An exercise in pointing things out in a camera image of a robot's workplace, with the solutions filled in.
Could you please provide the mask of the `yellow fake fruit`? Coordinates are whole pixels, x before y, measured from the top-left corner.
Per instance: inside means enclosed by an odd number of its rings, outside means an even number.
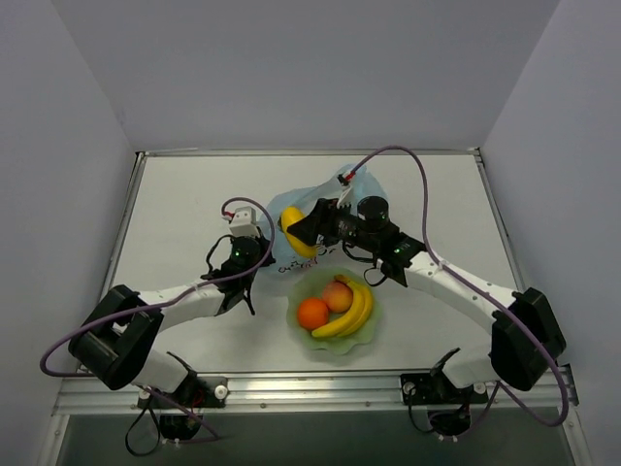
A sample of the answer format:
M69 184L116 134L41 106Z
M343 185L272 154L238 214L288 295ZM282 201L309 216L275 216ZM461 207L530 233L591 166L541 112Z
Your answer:
M302 220L304 215L300 209L294 206L289 206L285 208L279 219L280 228L282 233L289 244L289 246L301 257L304 258L314 258L317 255L317 247L316 246L308 246L298 238L294 237L292 234L288 232L288 227Z

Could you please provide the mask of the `light blue plastic bag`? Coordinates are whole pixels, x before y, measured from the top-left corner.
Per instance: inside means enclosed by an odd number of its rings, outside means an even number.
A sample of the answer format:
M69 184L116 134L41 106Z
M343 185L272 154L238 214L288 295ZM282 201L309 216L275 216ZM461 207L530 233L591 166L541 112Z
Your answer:
M334 172L326 182L283 192L268 203L267 212L276 227L276 240L272 249L275 263L261 268L262 275L268 279L284 281L292 279L301 271L323 265L333 265L345 259L339 245L330 247L320 245L316 255L312 258L299 255L288 244L278 223L281 213L288 207L296 207L304 214L308 214L319 198L339 198L343 188L337 181L337 176L348 172L353 166L353 163L346 164ZM357 204L365 197L375 195L388 199L379 181L366 168L357 171L351 185L352 188L346 196L346 201L350 204L353 214L357 213Z

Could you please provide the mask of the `fake peach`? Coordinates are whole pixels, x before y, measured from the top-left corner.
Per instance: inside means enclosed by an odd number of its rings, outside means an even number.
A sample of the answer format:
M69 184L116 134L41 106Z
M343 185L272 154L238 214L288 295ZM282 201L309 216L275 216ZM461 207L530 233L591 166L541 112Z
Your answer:
M324 287L321 298L331 313L342 314L349 310L353 292L344 283L333 281Z

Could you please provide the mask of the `orange fake fruit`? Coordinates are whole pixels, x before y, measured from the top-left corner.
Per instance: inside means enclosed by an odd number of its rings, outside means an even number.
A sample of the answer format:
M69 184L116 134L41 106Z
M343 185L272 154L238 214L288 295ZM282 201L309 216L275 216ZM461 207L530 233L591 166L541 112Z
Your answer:
M330 311L326 303L315 297L303 300L297 309L298 324L308 331L313 331L329 321Z

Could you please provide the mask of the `yellow fake banana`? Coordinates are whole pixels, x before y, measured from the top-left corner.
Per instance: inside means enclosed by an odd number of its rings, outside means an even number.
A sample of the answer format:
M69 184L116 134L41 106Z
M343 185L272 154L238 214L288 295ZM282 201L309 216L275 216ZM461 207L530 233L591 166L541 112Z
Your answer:
M374 307L374 298L370 288L350 277L336 275L335 281L346 285L352 292L352 304L347 312L329 323L311 331L315 339L345 337L357 332L369 319Z

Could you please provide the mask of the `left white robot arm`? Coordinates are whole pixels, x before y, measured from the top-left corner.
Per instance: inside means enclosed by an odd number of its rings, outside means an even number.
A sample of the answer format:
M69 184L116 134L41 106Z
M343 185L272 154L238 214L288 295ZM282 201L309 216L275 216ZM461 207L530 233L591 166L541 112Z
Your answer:
M174 407L196 393L196 373L179 357L153 348L157 335L196 318L222 316L241 302L256 271L275 262L264 236L231 237L230 255L197 283L156 291L116 285L73 336L69 352L111 390L146 385Z

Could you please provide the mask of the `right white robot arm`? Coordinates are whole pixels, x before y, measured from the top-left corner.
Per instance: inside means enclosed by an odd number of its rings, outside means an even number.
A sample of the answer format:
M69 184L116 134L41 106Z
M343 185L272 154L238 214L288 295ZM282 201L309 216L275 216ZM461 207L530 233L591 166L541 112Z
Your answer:
M390 220L382 197L368 196L356 209L321 198L308 214L286 208L278 223L299 254L309 254L318 245L356 247L370 254L386 278L433 296L488 333L488 344L454 350L437 363L439 370L430 380L441 400L453 400L470 385L492 381L528 391L567 347L542 292L532 287L511 290L443 261Z

